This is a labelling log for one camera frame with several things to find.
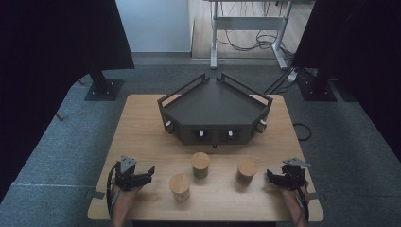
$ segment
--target black stand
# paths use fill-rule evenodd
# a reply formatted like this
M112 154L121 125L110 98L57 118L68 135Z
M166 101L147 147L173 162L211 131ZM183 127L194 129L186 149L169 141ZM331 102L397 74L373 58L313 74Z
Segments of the black stand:
M89 75L94 83L86 94L85 101L115 101L124 82L122 79L106 79L100 69L88 61Z
M297 83L305 101L337 101L325 74L318 73L313 79L297 78Z

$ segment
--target wooden cylinder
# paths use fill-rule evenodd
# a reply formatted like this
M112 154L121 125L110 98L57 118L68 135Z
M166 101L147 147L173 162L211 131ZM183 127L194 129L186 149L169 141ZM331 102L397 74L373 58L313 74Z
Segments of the wooden cylinder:
M198 152L192 155L191 165L196 178L204 179L207 177L209 164L210 158L206 153Z
M249 185L257 172L257 162L252 158L239 161L236 171L236 180L244 185Z
M176 174L170 179L170 190L177 201L189 198L189 178L185 174Z

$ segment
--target wooden table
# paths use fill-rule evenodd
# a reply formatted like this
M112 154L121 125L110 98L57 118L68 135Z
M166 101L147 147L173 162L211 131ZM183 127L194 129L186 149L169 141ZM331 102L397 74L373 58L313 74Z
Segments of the wooden table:
M212 220L212 221L290 221L288 211L276 186L269 184L268 168L281 174L283 160L298 157L304 160L297 136L289 118L284 99L274 100L268 126L256 133L247 145L185 146L163 127L156 100L162 95L131 95L127 99L115 132L109 154L101 172L96 191L106 192L107 176L121 155L137 161L135 173L156 167L151 184L139 193L129 219L137 220ZM206 179L193 177L191 156L196 152L210 156ZM257 160L258 171L249 186L235 180L236 168L242 158ZM175 201L169 189L170 178L186 174L191 181L187 201ZM309 172L309 192L315 192ZM310 221L323 219L318 200L309 204ZM92 199L88 211L91 219L109 219L106 198Z

